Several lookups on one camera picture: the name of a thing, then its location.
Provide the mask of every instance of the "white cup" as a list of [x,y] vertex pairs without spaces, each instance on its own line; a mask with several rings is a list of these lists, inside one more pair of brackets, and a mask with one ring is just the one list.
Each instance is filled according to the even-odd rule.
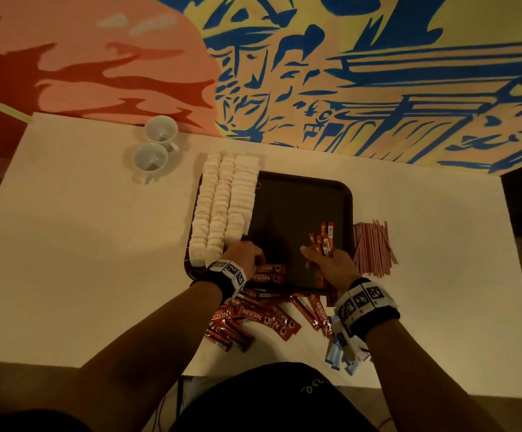
[[159,176],[169,160],[169,152],[161,144],[142,145],[135,153],[134,163],[137,169],[145,173],[145,184]]
[[180,151],[180,148],[173,142],[173,138],[178,132],[177,122],[166,115],[158,115],[145,123],[145,136],[151,142],[162,146],[170,145],[176,152]]

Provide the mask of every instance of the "brown tray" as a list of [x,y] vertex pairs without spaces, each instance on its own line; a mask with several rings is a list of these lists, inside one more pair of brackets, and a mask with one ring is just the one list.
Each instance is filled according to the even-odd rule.
[[[261,171],[249,234],[243,236],[243,240],[249,239],[261,247],[267,263],[286,264],[286,285],[285,288],[270,283],[248,282],[247,285],[299,292],[314,289],[315,276],[305,268],[306,259],[299,247],[310,246],[308,233],[319,234],[322,221],[335,222],[335,247],[352,255],[355,252],[352,238],[353,196],[346,185],[335,180]],[[194,279],[203,269],[191,266],[187,248],[187,275]]]

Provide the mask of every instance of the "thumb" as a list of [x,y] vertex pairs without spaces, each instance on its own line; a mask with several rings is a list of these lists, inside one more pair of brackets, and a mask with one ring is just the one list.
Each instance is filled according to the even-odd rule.
[[306,245],[302,245],[300,247],[300,252],[303,256],[305,256],[309,261],[321,266],[323,262],[327,261],[327,258],[322,254],[317,253],[313,250],[312,247],[308,247]]

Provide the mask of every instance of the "colorful wall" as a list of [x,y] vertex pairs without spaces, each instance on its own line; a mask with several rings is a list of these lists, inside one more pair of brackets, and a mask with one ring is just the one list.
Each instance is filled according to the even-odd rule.
[[502,174],[522,0],[0,0],[0,178],[35,111]]

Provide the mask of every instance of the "forearm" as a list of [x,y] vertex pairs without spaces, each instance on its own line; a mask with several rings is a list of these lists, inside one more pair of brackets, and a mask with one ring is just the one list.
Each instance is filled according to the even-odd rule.
[[398,320],[373,327],[366,341],[400,432],[502,432]]
[[[161,306],[86,363],[52,401],[93,430],[140,430],[199,348],[221,302],[199,282]],[[107,416],[115,412],[114,424]]]

